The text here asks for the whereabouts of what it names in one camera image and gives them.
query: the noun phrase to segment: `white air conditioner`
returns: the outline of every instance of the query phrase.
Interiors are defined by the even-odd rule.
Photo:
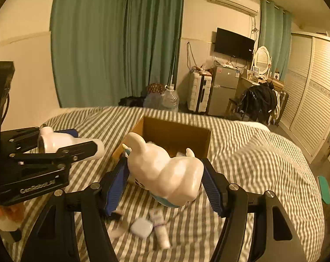
[[[251,0],[211,0],[212,3],[233,8],[250,16],[256,16],[260,11],[260,3]]]

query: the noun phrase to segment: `black flat screen tv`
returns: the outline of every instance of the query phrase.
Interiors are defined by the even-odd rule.
[[[251,61],[254,45],[255,41],[251,38],[217,28],[215,52]]]

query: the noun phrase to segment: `white wardrobe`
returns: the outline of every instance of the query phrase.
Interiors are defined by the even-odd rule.
[[[293,33],[284,83],[280,126],[312,162],[330,133],[330,38]]]

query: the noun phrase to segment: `white plush toy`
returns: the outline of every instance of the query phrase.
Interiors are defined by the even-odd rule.
[[[175,206],[193,201],[199,192],[204,172],[203,163],[187,148],[187,156],[170,158],[167,151],[133,132],[125,138],[130,147],[128,167],[132,176],[155,196]]]

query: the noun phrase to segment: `refrigerator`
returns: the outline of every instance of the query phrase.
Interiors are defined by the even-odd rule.
[[[225,116],[230,98],[235,97],[240,70],[216,66],[209,99],[208,115]]]

